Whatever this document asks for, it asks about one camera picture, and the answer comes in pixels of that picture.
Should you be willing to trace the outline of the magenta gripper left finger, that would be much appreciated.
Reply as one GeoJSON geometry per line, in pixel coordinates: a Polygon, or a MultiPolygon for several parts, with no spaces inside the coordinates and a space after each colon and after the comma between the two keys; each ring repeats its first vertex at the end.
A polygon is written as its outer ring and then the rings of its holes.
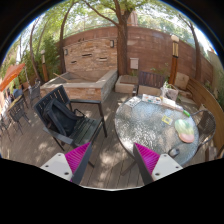
{"type": "Polygon", "coordinates": [[[79,185],[91,153],[92,144],[88,142],[66,154],[55,154],[41,166],[41,169],[79,185]]]}

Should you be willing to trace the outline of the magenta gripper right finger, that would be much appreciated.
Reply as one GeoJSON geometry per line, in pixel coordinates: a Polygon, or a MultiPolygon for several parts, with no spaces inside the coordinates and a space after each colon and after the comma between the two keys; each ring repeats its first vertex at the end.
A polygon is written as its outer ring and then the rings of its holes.
{"type": "Polygon", "coordinates": [[[138,143],[133,144],[133,153],[145,185],[182,169],[168,154],[159,155],[138,143]]]}

